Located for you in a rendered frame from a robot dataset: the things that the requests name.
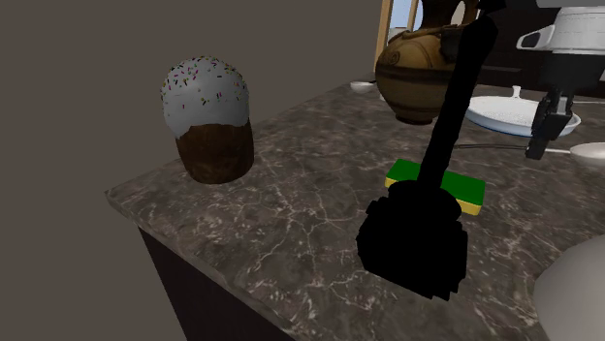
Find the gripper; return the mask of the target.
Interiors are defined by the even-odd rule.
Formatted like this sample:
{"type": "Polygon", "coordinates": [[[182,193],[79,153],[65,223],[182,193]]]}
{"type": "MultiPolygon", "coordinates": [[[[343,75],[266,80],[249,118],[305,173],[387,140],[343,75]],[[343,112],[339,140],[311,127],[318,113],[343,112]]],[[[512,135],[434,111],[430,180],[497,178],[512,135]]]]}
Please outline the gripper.
{"type": "Polygon", "coordinates": [[[538,104],[525,151],[528,159],[540,160],[550,140],[573,131],[574,113],[566,96],[595,88],[604,71],[605,55],[551,53],[545,57],[539,83],[556,91],[549,91],[538,104]]]}

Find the white spoon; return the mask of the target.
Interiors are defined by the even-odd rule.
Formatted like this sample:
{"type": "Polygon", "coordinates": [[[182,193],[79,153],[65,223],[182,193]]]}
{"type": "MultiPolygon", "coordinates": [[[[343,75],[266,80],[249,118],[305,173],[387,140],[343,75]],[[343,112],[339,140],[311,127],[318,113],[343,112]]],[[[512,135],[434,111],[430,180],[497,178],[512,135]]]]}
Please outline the white spoon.
{"type": "MultiPolygon", "coordinates": [[[[490,148],[527,151],[528,146],[512,144],[455,144],[454,149],[490,148]]],[[[588,142],[574,145],[568,149],[547,147],[544,152],[569,155],[577,163],[586,167],[605,168],[605,142],[588,142]]]]}

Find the white frying pan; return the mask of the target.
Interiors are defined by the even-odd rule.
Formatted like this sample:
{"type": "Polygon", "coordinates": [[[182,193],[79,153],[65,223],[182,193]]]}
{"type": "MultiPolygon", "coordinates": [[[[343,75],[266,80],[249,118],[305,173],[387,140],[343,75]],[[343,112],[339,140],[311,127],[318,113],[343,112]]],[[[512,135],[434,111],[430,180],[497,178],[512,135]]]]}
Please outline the white frying pan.
{"type": "Polygon", "coordinates": [[[510,96],[472,97],[465,117],[495,132],[530,138],[538,102],[523,99],[521,89],[521,86],[513,85],[510,96]]]}

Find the green and yellow sponge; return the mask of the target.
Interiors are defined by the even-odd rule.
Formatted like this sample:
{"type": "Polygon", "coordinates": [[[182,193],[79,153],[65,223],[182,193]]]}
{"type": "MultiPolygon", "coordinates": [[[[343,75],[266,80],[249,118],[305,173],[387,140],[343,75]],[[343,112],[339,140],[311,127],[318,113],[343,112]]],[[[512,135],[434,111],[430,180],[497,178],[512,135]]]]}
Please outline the green and yellow sponge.
{"type": "MultiPolygon", "coordinates": [[[[386,174],[384,185],[389,188],[392,184],[403,180],[416,180],[420,173],[421,164],[397,159],[386,174]]],[[[486,182],[446,170],[441,188],[450,193],[459,203],[462,213],[477,216],[483,206],[486,182]]]]}

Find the brown banded vase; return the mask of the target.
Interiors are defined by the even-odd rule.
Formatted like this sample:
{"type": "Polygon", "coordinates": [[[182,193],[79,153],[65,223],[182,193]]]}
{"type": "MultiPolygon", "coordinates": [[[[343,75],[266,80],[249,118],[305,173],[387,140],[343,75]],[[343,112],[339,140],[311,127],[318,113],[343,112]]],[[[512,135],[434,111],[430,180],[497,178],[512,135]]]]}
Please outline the brown banded vase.
{"type": "Polygon", "coordinates": [[[411,125],[428,125],[439,115],[462,30],[476,19],[479,0],[420,2],[421,26],[390,39],[374,71],[378,91],[396,119],[411,125]]]}

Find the grey round object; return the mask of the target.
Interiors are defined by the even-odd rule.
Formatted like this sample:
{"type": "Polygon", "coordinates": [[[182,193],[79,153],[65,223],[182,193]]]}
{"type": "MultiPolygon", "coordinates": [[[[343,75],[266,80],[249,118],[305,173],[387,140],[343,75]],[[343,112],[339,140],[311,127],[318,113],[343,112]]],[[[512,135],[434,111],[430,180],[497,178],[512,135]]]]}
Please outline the grey round object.
{"type": "Polygon", "coordinates": [[[544,270],[533,301],[550,341],[605,341],[605,234],[567,249],[544,270]]]}

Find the black dish brush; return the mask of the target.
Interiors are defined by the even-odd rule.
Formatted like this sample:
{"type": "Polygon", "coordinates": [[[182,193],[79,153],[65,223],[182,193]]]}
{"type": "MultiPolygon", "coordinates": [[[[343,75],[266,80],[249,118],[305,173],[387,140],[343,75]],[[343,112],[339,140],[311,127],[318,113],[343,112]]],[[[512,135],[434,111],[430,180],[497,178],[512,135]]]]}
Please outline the black dish brush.
{"type": "Polygon", "coordinates": [[[497,37],[491,15],[506,6],[507,0],[479,0],[482,14],[457,41],[456,66],[417,178],[392,184],[387,197],[372,201],[356,238],[367,271],[427,298],[447,299],[465,276],[468,235],[459,220],[462,209],[442,189],[442,178],[497,37]]]}

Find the wooden framed window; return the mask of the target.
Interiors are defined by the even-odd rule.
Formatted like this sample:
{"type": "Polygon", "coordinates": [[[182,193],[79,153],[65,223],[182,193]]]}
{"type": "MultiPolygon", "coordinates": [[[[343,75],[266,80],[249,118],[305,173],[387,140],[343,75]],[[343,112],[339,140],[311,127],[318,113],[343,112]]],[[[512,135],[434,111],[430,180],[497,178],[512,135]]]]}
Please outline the wooden framed window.
{"type": "Polygon", "coordinates": [[[387,45],[390,29],[396,26],[413,30],[420,0],[379,0],[380,14],[372,68],[387,45]]]}

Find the brown cake with white icing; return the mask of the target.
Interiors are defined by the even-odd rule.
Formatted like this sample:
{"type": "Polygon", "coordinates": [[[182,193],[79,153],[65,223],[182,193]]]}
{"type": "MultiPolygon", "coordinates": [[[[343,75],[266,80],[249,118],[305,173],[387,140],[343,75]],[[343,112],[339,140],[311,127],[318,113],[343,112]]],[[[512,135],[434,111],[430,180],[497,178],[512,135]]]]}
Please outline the brown cake with white icing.
{"type": "Polygon", "coordinates": [[[163,115],[188,174],[203,184],[243,177],[254,163],[249,89],[237,68],[213,56],[171,67],[161,87],[163,115]]]}

